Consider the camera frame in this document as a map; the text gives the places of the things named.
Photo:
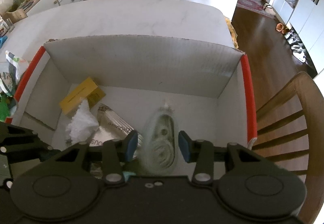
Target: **chair backrest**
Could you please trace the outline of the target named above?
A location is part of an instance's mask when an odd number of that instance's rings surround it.
[[[309,148],[307,150],[272,155],[268,156],[267,159],[272,162],[279,162],[308,154],[307,170],[294,172],[297,175],[306,175],[307,197],[298,216],[304,223],[312,224],[324,202],[324,98],[320,90],[308,74],[300,72],[257,111],[257,120],[260,121],[267,113],[288,102],[295,95],[299,98],[302,110],[258,130],[258,140],[259,136],[262,137],[265,133],[279,129],[303,115],[307,128],[270,141],[255,144],[252,150],[256,151],[278,146],[308,134]]]

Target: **silver foil packet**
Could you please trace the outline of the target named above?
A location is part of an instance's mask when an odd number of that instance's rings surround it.
[[[102,146],[105,141],[112,139],[123,140],[134,130],[127,122],[117,115],[110,107],[100,104],[97,113],[99,128],[94,133],[90,146]],[[138,147],[143,137],[138,134]]]

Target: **red rug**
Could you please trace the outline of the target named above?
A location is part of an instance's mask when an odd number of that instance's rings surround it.
[[[275,18],[275,16],[263,10],[263,2],[261,0],[238,0],[236,6],[259,13],[272,19]]]

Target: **yellow cloth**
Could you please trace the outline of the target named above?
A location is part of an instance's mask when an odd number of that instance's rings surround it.
[[[234,48],[238,49],[239,45],[238,45],[238,42],[236,40],[238,35],[236,34],[236,31],[235,31],[234,27],[232,26],[231,20],[229,18],[227,18],[227,17],[225,17],[225,20],[226,20],[229,32],[231,33],[231,36],[232,36]]]

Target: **yellow package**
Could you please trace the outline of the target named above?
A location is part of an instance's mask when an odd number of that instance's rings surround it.
[[[87,98],[91,108],[105,95],[98,85],[88,77],[60,102],[60,107],[63,113],[67,115],[71,111],[76,110],[84,98]]]

